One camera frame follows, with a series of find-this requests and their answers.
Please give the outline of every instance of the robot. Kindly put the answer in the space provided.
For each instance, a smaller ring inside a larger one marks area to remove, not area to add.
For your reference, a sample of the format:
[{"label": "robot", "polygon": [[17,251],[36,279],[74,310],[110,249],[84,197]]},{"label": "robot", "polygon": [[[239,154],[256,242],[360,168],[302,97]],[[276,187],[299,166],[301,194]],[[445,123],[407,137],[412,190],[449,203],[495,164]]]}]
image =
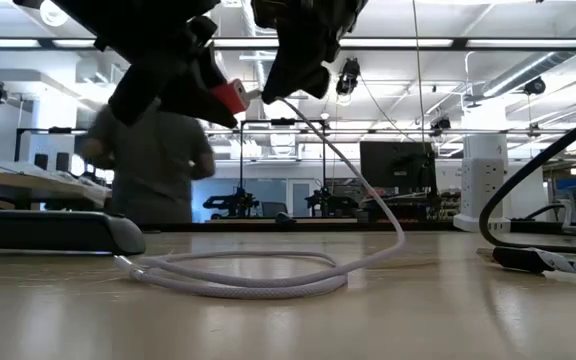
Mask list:
[{"label": "robot", "polygon": [[[258,26],[277,30],[279,50],[262,93],[270,104],[304,90],[322,98],[339,40],[351,32],[368,0],[252,0]],[[38,9],[43,0],[14,0]],[[226,79],[214,63],[211,38],[217,25],[202,14],[219,0],[53,0],[92,32],[95,47],[114,49],[131,67],[108,101],[126,125],[136,123],[159,97],[160,110],[237,126]]]}]

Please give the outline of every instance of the person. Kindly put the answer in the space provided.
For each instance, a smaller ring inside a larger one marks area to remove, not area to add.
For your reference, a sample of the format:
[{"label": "person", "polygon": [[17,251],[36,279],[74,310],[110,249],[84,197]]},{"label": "person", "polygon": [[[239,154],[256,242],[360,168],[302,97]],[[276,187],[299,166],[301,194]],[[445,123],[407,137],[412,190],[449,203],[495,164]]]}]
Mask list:
[{"label": "person", "polygon": [[192,180],[212,177],[215,158],[194,118],[160,111],[158,100],[127,127],[109,107],[88,130],[83,158],[113,169],[110,210],[138,225],[192,222]]}]

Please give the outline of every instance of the ceiling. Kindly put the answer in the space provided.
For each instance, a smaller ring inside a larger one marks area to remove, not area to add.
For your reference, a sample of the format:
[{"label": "ceiling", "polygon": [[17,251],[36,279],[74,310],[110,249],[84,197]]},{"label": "ceiling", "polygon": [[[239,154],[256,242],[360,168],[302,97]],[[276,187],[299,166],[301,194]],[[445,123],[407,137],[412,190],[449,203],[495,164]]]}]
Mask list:
[{"label": "ceiling", "polygon": [[[545,0],[541,4],[535,4],[534,1],[501,4],[503,1],[499,0],[477,0],[470,3],[481,3],[480,5],[460,5],[464,2],[464,0],[416,0],[417,21],[415,21],[411,0],[370,0],[360,15],[356,29],[349,36],[497,38],[576,36],[576,1]],[[246,26],[242,7],[218,6],[210,16],[220,26],[218,33],[220,37],[254,36]],[[93,35],[72,20],[57,28],[47,26],[41,20],[38,11],[18,8],[9,0],[0,0],[0,36],[82,38]],[[254,51],[222,51],[220,54],[227,76],[246,81],[246,85],[250,88],[259,86],[256,82],[258,73],[255,71],[257,61],[250,60],[257,55],[259,54]],[[467,55],[465,52],[448,51],[425,51],[419,54],[410,51],[342,51],[335,63],[327,65],[328,68],[333,74],[337,74],[346,58],[356,57],[361,64],[362,77],[367,89],[364,83],[360,82],[352,95],[352,101],[344,106],[339,103],[333,84],[328,96],[322,100],[298,94],[300,96],[296,97],[297,105],[311,118],[319,118],[322,113],[327,113],[333,130],[392,129],[393,125],[385,119],[382,111],[401,129],[418,129],[421,127],[422,119],[428,128],[427,123],[436,120],[440,115],[449,116],[452,127],[459,128],[464,115],[460,94],[468,88],[466,84],[486,84],[500,79],[504,74],[508,75],[509,70],[534,62],[535,57],[548,54],[528,51],[477,52],[468,56],[466,64]],[[90,81],[84,82],[81,76],[77,76],[81,72],[77,67],[82,59],[87,61],[92,59],[96,62],[105,77],[109,77],[109,74],[116,69],[125,70],[128,66],[123,59],[111,52],[101,54],[0,51],[0,69],[34,69],[85,97],[95,86],[105,85],[90,84]],[[511,93],[495,100],[503,104],[508,122],[479,119],[479,123],[475,125],[488,129],[509,127],[524,129],[531,121],[539,120],[542,124],[546,124],[544,125],[546,128],[575,126],[576,56],[543,73],[542,78],[547,84],[547,91],[543,95],[531,97],[530,102],[525,95]],[[106,93],[107,91],[102,92],[102,99]],[[246,117],[260,119],[264,114],[283,113],[285,111],[282,112],[277,108],[264,109],[255,103],[248,110]],[[337,134],[333,140],[356,143],[362,139],[393,136],[395,135]],[[556,138],[551,136],[515,151],[543,148]],[[227,136],[214,136],[211,139],[218,146],[231,144]],[[263,135],[250,139],[258,144],[269,142],[269,136]],[[296,137],[296,143],[317,141],[314,136]],[[453,152],[453,149],[458,151],[461,143],[460,137],[456,135],[437,141],[448,142],[445,145],[444,155]],[[531,140],[527,136],[518,136],[509,141],[521,144]]]}]

